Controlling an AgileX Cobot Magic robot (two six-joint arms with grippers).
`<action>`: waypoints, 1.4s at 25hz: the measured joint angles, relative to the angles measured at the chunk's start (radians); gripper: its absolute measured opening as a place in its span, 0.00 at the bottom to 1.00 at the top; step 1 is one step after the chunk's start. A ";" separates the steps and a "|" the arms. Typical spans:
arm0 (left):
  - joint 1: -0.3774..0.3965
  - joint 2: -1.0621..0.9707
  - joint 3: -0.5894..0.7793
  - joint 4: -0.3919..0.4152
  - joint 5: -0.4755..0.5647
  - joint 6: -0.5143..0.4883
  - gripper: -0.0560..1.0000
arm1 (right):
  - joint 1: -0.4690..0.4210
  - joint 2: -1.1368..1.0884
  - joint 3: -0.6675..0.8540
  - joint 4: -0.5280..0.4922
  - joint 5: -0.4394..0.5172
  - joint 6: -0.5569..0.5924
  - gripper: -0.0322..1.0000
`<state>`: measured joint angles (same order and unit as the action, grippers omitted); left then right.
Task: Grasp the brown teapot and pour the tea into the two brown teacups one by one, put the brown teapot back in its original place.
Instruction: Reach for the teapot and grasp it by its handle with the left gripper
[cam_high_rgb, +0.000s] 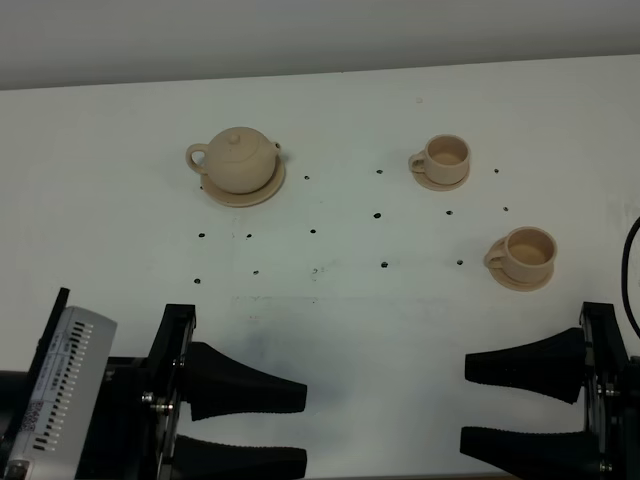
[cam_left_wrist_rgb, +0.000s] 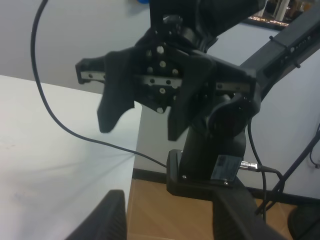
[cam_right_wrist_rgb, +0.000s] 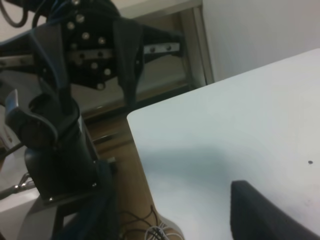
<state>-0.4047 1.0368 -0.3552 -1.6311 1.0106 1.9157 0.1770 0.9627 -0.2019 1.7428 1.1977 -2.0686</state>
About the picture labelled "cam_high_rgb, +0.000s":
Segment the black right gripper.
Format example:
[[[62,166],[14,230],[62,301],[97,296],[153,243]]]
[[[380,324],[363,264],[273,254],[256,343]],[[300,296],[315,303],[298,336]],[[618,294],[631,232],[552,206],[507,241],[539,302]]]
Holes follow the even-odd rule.
[[[627,354],[613,305],[585,302],[580,325],[583,331],[569,328],[526,345],[468,354],[464,375],[573,404],[586,366],[585,427],[594,435],[464,427],[462,454],[519,479],[639,477],[639,358]]]

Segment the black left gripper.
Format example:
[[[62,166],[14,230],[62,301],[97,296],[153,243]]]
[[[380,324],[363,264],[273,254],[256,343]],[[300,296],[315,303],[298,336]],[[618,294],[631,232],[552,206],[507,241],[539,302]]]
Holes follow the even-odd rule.
[[[185,401],[194,421],[306,407],[306,385],[191,343],[195,326],[193,305],[168,304],[147,356],[108,358],[78,479],[169,479],[171,470],[173,479],[305,477],[304,449],[232,446],[181,435],[175,443],[184,359]]]

